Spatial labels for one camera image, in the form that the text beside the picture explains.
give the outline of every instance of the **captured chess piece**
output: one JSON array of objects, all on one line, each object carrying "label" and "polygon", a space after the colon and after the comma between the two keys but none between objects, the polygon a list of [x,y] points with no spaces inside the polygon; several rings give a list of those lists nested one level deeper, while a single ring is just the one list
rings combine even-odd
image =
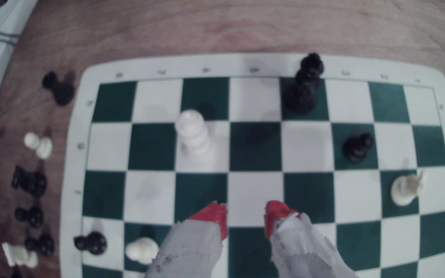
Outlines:
[{"label": "captured chess piece", "polygon": [[53,238],[46,233],[43,233],[39,239],[27,237],[25,240],[25,249],[28,251],[39,250],[43,256],[50,257],[54,253],[54,241]]},{"label": "captured chess piece", "polygon": [[53,92],[54,100],[58,105],[69,104],[75,96],[75,88],[71,84],[60,82],[55,72],[48,72],[42,80],[42,86]]},{"label": "captured chess piece", "polygon": [[80,250],[88,250],[92,255],[101,255],[106,252],[107,241],[102,233],[93,231],[88,236],[78,236],[74,238],[75,247]]},{"label": "captured chess piece", "polygon": [[149,237],[141,237],[126,247],[127,257],[144,265],[150,264],[158,252],[158,244]]},{"label": "captured chess piece", "polygon": [[53,253],[54,253],[54,241],[53,241],[53,238],[50,235],[48,235],[46,233],[42,234],[39,237],[37,243],[38,243],[38,246],[39,246],[40,253],[42,255],[44,255],[46,257],[50,257],[50,256],[53,255]]},{"label": "captured chess piece", "polygon": [[11,181],[11,187],[15,189],[21,187],[24,191],[32,194],[34,197],[40,198],[46,192],[46,176],[39,172],[30,173],[23,170],[22,167],[16,166],[13,180]]},{"label": "captured chess piece", "polygon": [[398,206],[409,205],[417,196],[423,193],[427,184],[427,174],[420,171],[417,175],[397,177],[391,186],[391,198]]},{"label": "captured chess piece", "polygon": [[343,144],[343,152],[352,162],[362,161],[368,150],[374,145],[374,137],[370,133],[348,138]]},{"label": "captured chess piece", "polygon": [[53,151],[53,141],[49,137],[42,137],[33,132],[29,132],[25,135],[23,142],[27,148],[35,150],[36,155],[40,159],[47,159]]},{"label": "captured chess piece", "polygon": [[282,94],[283,103],[292,111],[306,114],[317,104],[317,87],[320,75],[324,72],[324,64],[317,53],[309,54],[300,63],[295,83]]},{"label": "captured chess piece", "polygon": [[34,268],[39,262],[37,253],[35,251],[28,251],[24,246],[11,245],[4,242],[2,247],[10,267],[27,266],[29,268]]},{"label": "captured chess piece", "polygon": [[175,129],[184,145],[184,154],[191,161],[206,162],[214,157],[216,146],[198,111],[183,111],[176,121]]},{"label": "captured chess piece", "polygon": [[32,207],[28,211],[23,208],[17,208],[15,210],[15,218],[21,222],[28,221],[30,227],[34,229],[42,227],[44,223],[44,214],[39,207]]}]

